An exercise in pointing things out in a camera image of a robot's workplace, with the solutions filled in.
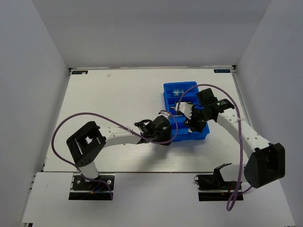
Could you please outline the blue tape box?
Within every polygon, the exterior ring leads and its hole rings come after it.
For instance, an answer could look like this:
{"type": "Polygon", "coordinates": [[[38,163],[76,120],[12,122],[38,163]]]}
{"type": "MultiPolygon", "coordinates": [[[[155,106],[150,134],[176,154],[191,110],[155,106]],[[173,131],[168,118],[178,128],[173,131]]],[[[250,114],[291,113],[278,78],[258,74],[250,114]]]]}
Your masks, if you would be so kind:
{"type": "Polygon", "coordinates": [[[172,97],[181,97],[184,94],[185,90],[182,88],[174,88],[172,89],[171,96],[172,97]]]}

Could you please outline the purple cap highlighter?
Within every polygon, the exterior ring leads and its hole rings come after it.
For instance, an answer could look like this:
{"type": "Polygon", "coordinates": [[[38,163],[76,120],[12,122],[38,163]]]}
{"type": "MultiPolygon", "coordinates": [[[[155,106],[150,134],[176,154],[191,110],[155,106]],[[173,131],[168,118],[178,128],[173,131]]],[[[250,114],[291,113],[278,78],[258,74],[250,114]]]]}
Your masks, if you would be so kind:
{"type": "Polygon", "coordinates": [[[172,114],[174,114],[174,115],[181,115],[181,114],[183,114],[180,110],[171,110],[170,112],[172,114]]]}

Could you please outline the green cap highlighter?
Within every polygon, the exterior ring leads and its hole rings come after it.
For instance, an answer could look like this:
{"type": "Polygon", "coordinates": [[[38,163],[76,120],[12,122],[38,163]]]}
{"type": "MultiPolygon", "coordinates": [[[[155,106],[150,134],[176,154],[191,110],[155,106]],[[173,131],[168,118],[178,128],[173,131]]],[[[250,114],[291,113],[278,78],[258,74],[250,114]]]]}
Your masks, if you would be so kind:
{"type": "Polygon", "coordinates": [[[192,106],[192,105],[194,104],[193,102],[181,102],[180,105],[181,105],[181,104],[184,104],[184,103],[187,103],[187,104],[189,104],[190,106],[192,106]]]}

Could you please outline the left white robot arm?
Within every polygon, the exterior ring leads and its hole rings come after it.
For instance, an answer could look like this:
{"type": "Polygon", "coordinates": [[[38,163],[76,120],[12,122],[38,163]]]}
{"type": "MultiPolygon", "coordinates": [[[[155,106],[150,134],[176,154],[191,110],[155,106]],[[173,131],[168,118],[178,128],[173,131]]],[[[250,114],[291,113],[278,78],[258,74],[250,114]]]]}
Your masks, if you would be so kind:
{"type": "Polygon", "coordinates": [[[84,175],[84,183],[94,189],[99,186],[100,177],[95,158],[104,148],[123,144],[143,144],[149,142],[170,145],[172,126],[167,114],[159,114],[153,121],[142,120],[134,125],[140,134],[137,136],[129,128],[121,126],[101,129],[95,121],[90,121],[71,135],[66,144],[76,167],[84,175]]]}

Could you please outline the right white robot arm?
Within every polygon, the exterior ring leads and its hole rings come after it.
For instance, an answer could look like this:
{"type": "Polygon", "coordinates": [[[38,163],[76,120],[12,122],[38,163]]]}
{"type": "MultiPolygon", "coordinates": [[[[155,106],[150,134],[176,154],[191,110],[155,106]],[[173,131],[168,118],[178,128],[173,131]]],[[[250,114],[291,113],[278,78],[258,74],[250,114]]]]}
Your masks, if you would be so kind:
{"type": "Polygon", "coordinates": [[[184,124],[192,132],[202,132],[208,121],[215,121],[238,142],[247,163],[223,164],[214,169],[214,184],[226,188],[231,182],[247,182],[262,187],[285,176],[285,148],[263,138],[239,116],[236,105],[228,99],[218,100],[211,89],[197,94],[199,105],[180,103],[176,108],[186,117],[184,124]]]}

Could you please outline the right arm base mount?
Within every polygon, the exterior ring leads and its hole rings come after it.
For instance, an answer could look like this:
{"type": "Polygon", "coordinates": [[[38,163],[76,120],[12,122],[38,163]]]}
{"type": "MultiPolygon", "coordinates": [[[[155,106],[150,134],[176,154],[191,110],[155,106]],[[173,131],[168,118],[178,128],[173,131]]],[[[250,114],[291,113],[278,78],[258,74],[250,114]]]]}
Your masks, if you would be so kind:
{"type": "Polygon", "coordinates": [[[193,180],[197,184],[198,200],[203,202],[228,201],[237,184],[235,181],[218,183],[213,174],[196,175],[193,180]]]}

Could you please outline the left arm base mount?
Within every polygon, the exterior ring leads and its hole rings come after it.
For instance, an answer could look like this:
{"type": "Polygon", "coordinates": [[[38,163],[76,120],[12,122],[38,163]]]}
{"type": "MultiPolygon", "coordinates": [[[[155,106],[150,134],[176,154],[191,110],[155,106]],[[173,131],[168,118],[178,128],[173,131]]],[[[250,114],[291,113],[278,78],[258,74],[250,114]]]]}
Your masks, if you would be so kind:
{"type": "Polygon", "coordinates": [[[114,195],[115,174],[100,174],[99,179],[106,182],[87,182],[80,174],[74,174],[71,181],[69,200],[71,201],[110,201],[114,195]]]}

